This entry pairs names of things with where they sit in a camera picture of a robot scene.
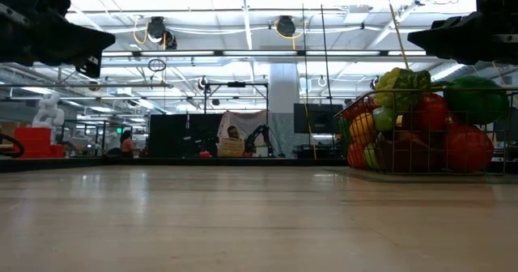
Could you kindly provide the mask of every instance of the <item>wire basket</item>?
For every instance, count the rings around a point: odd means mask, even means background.
[[[335,115],[344,156],[352,168],[397,175],[513,172],[517,93],[510,87],[370,91]],[[383,106],[375,102],[381,96]]]

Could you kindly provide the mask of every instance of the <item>ceiling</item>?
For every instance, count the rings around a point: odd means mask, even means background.
[[[165,25],[174,33],[177,51],[184,50],[392,50],[401,51],[392,23],[387,0],[71,0],[66,18],[71,23],[95,28],[116,35],[117,42],[108,52],[161,50],[161,46],[144,40],[145,26],[151,16],[163,16]],[[467,15],[476,10],[475,0],[392,0],[401,29],[405,50],[421,50],[406,41],[409,32],[429,28],[438,19]],[[275,31],[275,21],[281,15],[291,16],[299,38],[282,38]],[[109,57],[103,59],[98,83],[113,84],[98,91],[88,88],[63,88],[70,97],[123,96],[162,97],[149,99],[153,112],[202,111],[202,94],[197,89],[201,77],[210,83],[230,81],[269,82],[270,65],[275,62],[292,63],[299,77],[311,79],[309,95],[322,101],[329,95],[328,85],[319,83],[321,76],[329,82],[331,94],[341,103],[344,97],[354,97],[368,91],[370,81],[395,66],[404,67],[401,57],[334,57],[326,66],[323,57],[162,57],[167,69],[154,73],[148,69],[153,57]],[[435,57],[410,56],[412,70],[430,70],[436,77],[445,78],[466,71],[455,62]],[[68,83],[88,84],[92,80],[77,74],[69,66],[60,68],[36,64],[32,68],[4,65],[4,83]],[[164,81],[170,87],[143,85]],[[20,96],[35,93],[17,91]],[[265,100],[257,89],[221,87],[214,97],[248,96],[249,100],[222,99],[211,111],[225,108],[258,109]],[[135,113],[137,107],[124,100],[74,100],[76,104],[92,106],[101,103],[118,112]]]

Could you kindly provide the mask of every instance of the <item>tomato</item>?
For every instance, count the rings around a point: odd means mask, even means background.
[[[493,142],[477,127],[452,124],[444,138],[444,158],[454,172],[478,172],[491,162]]]
[[[363,153],[363,145],[361,143],[352,143],[347,152],[347,163],[353,168],[366,168],[367,161]]]
[[[411,127],[412,130],[446,130],[447,122],[448,105],[446,100],[433,93],[422,96],[413,112],[403,116],[403,126],[409,129]]]
[[[369,97],[347,106],[342,116],[348,121],[353,121],[361,113],[370,113],[376,108],[379,108],[379,105],[376,105],[374,99]]]

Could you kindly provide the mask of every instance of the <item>person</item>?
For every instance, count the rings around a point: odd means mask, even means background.
[[[240,139],[240,132],[237,127],[231,125],[227,128],[227,134],[229,138]]]
[[[122,156],[126,158],[133,158],[133,140],[131,139],[131,130],[126,130],[121,135],[121,151]]]

